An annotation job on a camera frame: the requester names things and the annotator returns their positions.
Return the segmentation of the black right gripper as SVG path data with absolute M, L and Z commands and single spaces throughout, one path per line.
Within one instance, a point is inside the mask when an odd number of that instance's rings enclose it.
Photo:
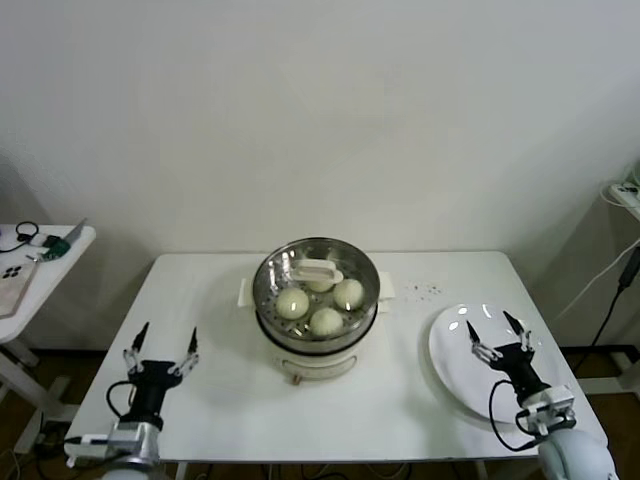
M 492 369 L 504 372 L 511 381 L 516 398 L 527 400 L 550 387 L 543 382 L 531 365 L 534 352 L 531 349 L 531 331 L 506 310 L 503 314 L 518 336 L 520 344 L 506 344 L 496 349 L 484 344 L 472 324 L 467 321 L 471 351 L 480 361 L 492 361 Z

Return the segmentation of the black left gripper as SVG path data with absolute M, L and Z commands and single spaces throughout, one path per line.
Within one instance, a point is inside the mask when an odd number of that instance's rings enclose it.
M 131 346 L 123 351 L 129 383 L 135 395 L 126 422 L 163 424 L 162 405 L 166 393 L 181 384 L 199 362 L 197 328 L 192 331 L 186 356 L 179 362 L 140 360 L 140 352 L 149 328 L 146 322 L 134 337 Z

